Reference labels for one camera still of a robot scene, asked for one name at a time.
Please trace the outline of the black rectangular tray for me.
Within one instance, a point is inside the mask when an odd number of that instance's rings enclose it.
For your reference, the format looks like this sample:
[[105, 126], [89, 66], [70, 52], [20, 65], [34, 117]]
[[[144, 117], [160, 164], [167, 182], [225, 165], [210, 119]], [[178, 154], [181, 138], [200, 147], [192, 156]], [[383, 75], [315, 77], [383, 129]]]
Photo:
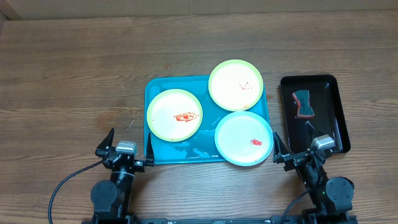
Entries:
[[[310, 92], [310, 106], [315, 116], [298, 118], [292, 93], [297, 90]], [[347, 153], [351, 149], [338, 83], [333, 75], [287, 76], [280, 81], [280, 96], [284, 113], [288, 147], [299, 153], [310, 147], [305, 122], [309, 121], [322, 135], [329, 135], [336, 146], [334, 153]]]

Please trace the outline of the light blue plate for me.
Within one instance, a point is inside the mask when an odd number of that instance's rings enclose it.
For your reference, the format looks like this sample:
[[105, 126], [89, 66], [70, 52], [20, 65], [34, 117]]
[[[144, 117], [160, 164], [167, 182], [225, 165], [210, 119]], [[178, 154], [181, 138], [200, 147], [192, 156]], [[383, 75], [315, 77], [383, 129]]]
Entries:
[[228, 162], [237, 166], [255, 166], [271, 153], [273, 133], [269, 123], [258, 114], [233, 112], [218, 123], [215, 145]]

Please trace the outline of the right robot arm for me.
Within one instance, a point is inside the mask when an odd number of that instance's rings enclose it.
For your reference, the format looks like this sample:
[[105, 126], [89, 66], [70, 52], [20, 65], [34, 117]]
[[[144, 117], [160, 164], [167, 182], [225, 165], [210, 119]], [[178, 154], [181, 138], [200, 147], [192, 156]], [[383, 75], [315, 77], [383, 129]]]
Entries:
[[[271, 223], [301, 224], [358, 224], [355, 215], [348, 212], [353, 209], [354, 183], [346, 177], [328, 178], [323, 164], [333, 154], [335, 140], [328, 134], [319, 133], [306, 122], [311, 134], [315, 135], [310, 146], [303, 152], [289, 154], [279, 135], [274, 132], [273, 162], [285, 164], [284, 170], [295, 170], [305, 186], [305, 192], [294, 199], [282, 215], [270, 218]], [[288, 212], [305, 195], [310, 197], [313, 207], [302, 211], [300, 215], [288, 216]]]

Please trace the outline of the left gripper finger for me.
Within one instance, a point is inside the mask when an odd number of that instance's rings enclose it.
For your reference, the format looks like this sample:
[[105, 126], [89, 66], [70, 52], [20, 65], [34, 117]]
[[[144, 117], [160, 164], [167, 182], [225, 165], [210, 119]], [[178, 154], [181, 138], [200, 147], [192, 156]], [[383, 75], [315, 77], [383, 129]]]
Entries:
[[111, 128], [108, 135], [102, 140], [102, 142], [97, 146], [98, 150], [105, 150], [112, 146], [114, 137], [114, 128]]
[[147, 144], [146, 144], [146, 162], [154, 162], [154, 152], [152, 148], [151, 132], [148, 133]]

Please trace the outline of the orange and dark green sponge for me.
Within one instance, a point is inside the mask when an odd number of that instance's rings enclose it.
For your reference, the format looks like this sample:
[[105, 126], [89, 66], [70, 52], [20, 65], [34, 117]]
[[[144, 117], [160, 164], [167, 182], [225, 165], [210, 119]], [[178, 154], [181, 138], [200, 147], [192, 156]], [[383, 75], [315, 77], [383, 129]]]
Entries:
[[314, 110], [310, 106], [310, 92], [308, 90], [297, 90], [292, 93], [292, 98], [297, 106], [298, 118], [312, 118], [315, 116]]

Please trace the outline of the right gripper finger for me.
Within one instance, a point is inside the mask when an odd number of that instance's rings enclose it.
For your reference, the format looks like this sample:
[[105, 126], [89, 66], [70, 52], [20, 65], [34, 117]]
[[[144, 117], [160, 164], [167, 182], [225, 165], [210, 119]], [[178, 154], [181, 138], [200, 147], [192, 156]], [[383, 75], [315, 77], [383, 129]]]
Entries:
[[305, 122], [305, 127], [307, 129], [310, 140], [322, 136], [322, 132], [316, 129], [309, 121]]
[[280, 136], [277, 134], [276, 131], [273, 132], [274, 137], [274, 155], [275, 156], [287, 156], [289, 155], [289, 151], [286, 148], [285, 144], [283, 143]]

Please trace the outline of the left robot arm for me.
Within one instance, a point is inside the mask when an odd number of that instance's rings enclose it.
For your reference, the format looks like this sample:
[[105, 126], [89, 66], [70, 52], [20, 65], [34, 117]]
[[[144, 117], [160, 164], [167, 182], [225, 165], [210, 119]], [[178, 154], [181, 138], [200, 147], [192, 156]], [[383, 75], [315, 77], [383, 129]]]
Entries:
[[95, 155], [101, 164], [111, 170], [110, 178], [97, 182], [91, 190], [94, 212], [91, 222], [138, 224], [137, 215], [128, 212], [132, 186], [136, 172], [144, 172], [146, 166], [154, 166], [154, 153], [150, 138], [147, 139], [149, 153], [142, 160], [136, 159], [136, 143], [119, 141], [113, 146], [114, 129], [97, 146]]

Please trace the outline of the teal plastic tray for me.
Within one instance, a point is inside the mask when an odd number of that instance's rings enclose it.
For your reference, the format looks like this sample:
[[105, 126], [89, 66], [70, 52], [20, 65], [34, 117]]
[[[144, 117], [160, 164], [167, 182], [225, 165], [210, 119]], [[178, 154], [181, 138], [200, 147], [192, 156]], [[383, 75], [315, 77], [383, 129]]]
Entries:
[[[159, 93], [170, 89], [181, 89], [189, 91], [199, 100], [204, 114], [198, 131], [186, 140], [167, 142], [159, 139], [155, 134], [151, 134], [155, 165], [224, 161], [215, 145], [215, 130], [219, 121], [230, 112], [219, 107], [211, 99], [208, 80], [208, 75], [155, 78], [146, 85], [144, 92], [145, 112], [147, 112], [150, 102]], [[145, 122], [144, 155], [146, 155], [149, 132], [151, 130]]]

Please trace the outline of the yellow-green plate with ketchup swirl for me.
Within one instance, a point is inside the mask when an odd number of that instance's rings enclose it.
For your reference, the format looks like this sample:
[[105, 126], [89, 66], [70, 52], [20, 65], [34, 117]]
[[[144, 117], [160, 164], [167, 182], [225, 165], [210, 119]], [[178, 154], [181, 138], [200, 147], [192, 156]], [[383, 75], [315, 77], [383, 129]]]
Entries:
[[150, 102], [146, 120], [149, 129], [159, 139], [179, 142], [193, 136], [203, 119], [199, 100], [189, 91], [165, 90]]

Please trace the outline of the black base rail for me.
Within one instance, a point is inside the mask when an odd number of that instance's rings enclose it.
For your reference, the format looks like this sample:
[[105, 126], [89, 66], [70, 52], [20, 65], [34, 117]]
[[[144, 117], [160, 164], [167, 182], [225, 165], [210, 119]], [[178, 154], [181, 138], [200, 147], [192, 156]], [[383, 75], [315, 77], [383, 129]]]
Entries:
[[[282, 215], [274, 215], [269, 218], [213, 218], [213, 219], [181, 219], [168, 220], [166, 218], [138, 218], [137, 216], [127, 216], [124, 220], [96, 220], [93, 217], [90, 221], [82, 221], [82, 224], [97, 224], [97, 223], [138, 223], [138, 224], [279, 224], [282, 223]], [[310, 223], [305, 221], [300, 215], [286, 216], [283, 223]], [[337, 218], [332, 218], [326, 221], [321, 218], [320, 222], [315, 223], [349, 223], [358, 224], [356, 216], [349, 216], [347, 222], [339, 221]]]

